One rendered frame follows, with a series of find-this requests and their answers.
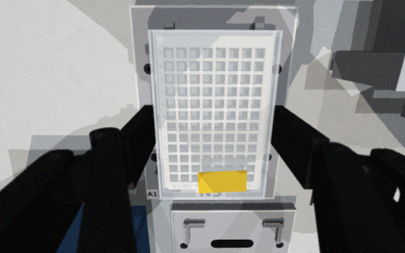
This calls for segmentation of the blue bin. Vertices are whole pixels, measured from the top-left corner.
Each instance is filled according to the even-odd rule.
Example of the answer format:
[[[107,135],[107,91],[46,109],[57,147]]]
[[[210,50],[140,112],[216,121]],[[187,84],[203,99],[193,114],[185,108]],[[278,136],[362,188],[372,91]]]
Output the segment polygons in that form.
[[[76,253],[83,205],[56,253]],[[146,206],[131,206],[138,253],[150,253]]]

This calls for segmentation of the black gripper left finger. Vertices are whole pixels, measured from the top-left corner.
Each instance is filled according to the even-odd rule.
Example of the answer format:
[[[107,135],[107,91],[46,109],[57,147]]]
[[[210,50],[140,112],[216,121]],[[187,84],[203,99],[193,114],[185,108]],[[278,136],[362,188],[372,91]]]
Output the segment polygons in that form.
[[[0,190],[0,253],[56,253],[83,202],[76,253],[138,253],[128,189],[155,146],[153,105],[89,138],[83,155],[52,150]]]

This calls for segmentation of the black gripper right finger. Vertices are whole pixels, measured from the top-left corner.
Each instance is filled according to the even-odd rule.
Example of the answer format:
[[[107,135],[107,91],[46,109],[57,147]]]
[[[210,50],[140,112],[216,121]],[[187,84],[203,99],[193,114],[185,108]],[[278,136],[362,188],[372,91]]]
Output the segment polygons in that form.
[[[357,154],[282,105],[275,105],[271,144],[312,190],[320,253],[405,253],[405,155]]]

